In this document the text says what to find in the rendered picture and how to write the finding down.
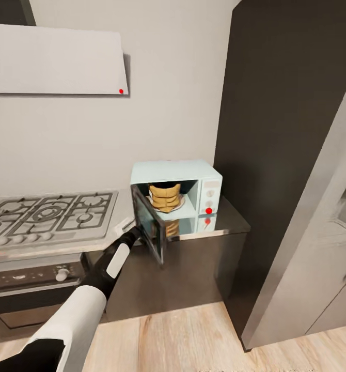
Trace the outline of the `microwave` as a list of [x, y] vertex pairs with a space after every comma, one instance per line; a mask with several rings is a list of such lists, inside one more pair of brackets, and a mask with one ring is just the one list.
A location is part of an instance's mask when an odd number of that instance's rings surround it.
[[[149, 182], [181, 180], [180, 203], [170, 212], [150, 205]], [[135, 162], [130, 179], [133, 216], [144, 225], [150, 252], [162, 271], [167, 269], [164, 218], [216, 213], [223, 177], [204, 159]]]

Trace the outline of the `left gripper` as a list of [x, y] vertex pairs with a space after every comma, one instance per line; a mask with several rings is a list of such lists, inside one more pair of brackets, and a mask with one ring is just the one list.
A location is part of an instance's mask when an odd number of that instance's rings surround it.
[[143, 234], [142, 232], [144, 231], [144, 225], [140, 224], [139, 226], [135, 225], [133, 228], [130, 229], [129, 232], [126, 232], [121, 236], [121, 238], [128, 238], [132, 246], [136, 240], [138, 240]]

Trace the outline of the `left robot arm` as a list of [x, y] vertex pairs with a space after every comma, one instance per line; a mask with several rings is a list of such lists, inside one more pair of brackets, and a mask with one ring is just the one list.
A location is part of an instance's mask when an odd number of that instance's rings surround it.
[[0, 372], [82, 372], [106, 302], [144, 225], [125, 229], [129, 216], [115, 227], [118, 239], [109, 244], [80, 286], [16, 355], [0, 361]]

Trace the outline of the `popcorn bag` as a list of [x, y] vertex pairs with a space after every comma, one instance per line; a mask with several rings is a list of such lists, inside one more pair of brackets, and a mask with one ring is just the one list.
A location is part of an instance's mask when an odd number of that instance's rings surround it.
[[180, 203], [181, 180], [149, 182], [150, 205], [170, 212]]

